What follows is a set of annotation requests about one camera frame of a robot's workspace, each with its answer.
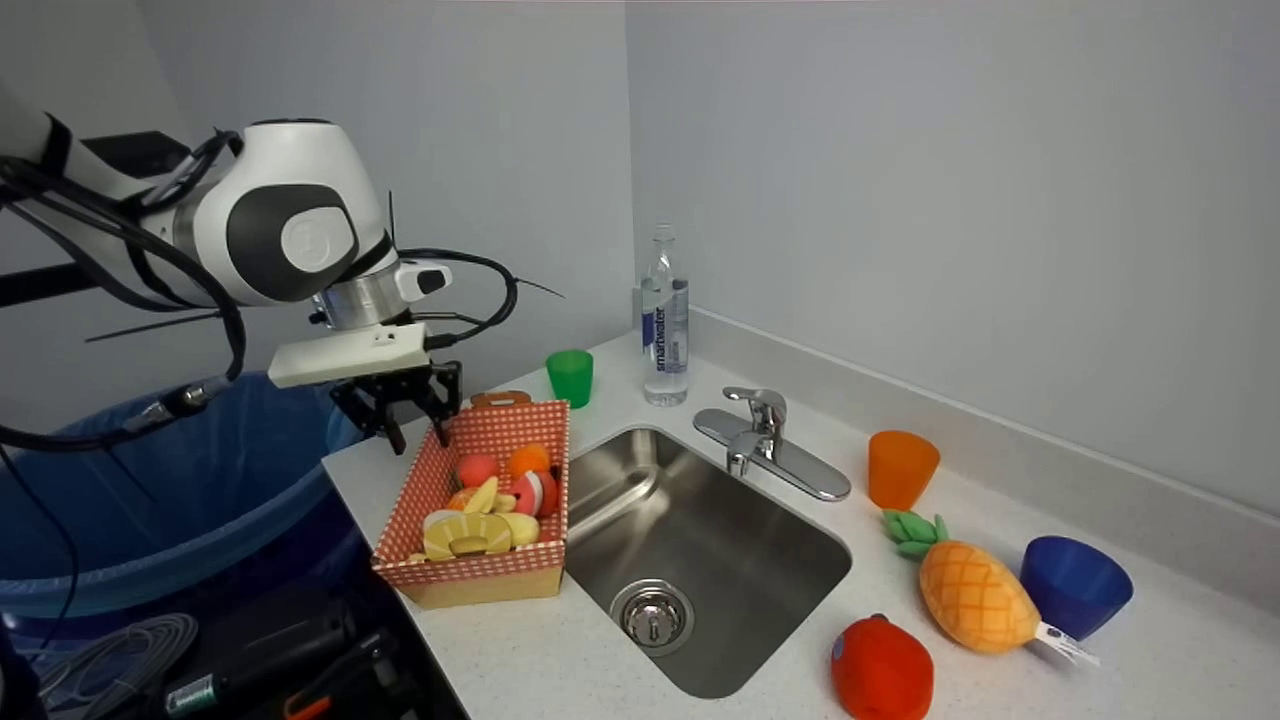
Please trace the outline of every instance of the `orange basket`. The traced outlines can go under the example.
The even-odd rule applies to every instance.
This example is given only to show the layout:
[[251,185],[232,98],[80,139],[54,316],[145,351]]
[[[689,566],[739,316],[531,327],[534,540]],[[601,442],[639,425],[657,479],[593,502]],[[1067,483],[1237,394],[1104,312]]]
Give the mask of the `orange basket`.
[[[498,556],[459,556],[447,564],[423,560],[423,516],[447,502],[454,459],[472,450],[511,457],[523,442],[542,442],[561,468],[561,508],[540,521],[540,540]],[[447,446],[427,433],[391,508],[388,532],[372,551],[372,573],[423,608],[557,597],[567,534],[565,450],[567,410],[561,401],[531,405],[523,390],[472,394],[472,406],[447,419]]]

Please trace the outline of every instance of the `toy pineapple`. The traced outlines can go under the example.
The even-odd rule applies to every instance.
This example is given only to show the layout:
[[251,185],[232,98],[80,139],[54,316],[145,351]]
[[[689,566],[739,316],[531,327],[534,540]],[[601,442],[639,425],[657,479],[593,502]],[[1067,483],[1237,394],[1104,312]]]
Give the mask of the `toy pineapple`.
[[946,540],[945,521],[882,513],[882,532],[900,556],[918,560],[925,608],[959,649],[995,656],[1041,641],[1070,662],[1096,662],[1074,641],[1041,620],[1022,584],[995,556]]

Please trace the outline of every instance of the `white wall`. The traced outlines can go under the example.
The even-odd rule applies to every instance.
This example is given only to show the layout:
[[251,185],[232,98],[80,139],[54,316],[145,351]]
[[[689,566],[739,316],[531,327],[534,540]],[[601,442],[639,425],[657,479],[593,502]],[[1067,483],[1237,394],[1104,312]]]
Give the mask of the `white wall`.
[[[618,3],[5,0],[0,6],[5,75],[76,126],[175,126],[199,139],[207,126],[260,115],[331,115],[353,132],[380,192],[396,192],[404,244],[478,250],[561,286],[565,298],[523,286],[504,327],[447,351],[466,363],[466,386],[627,325],[627,292],[614,286],[633,276]],[[483,316],[498,298],[496,286],[492,276],[459,266],[459,286],[433,306]],[[0,419],[47,426],[225,367],[212,325],[80,348],[80,336],[118,325],[102,325],[102,312],[118,316],[102,294],[0,312],[8,336]],[[251,359],[263,363],[279,339],[311,331],[305,316],[306,306],[251,312]]]
[[694,305],[1280,516],[1280,3],[627,3]]

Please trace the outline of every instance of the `water bottle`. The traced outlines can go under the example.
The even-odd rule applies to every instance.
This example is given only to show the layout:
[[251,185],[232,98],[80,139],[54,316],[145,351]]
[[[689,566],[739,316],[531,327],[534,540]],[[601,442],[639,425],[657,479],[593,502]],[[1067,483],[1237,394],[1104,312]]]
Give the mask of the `water bottle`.
[[674,234],[651,234],[651,263],[639,276],[644,401],[680,405],[689,394],[689,276],[674,263]]

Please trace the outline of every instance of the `stainless steel sink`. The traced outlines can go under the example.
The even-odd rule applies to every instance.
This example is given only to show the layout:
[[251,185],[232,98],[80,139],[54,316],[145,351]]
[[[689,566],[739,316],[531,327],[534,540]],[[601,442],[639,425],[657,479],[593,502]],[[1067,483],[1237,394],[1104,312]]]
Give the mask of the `stainless steel sink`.
[[657,426],[567,470],[567,575],[689,694],[742,688],[850,564],[841,540]]

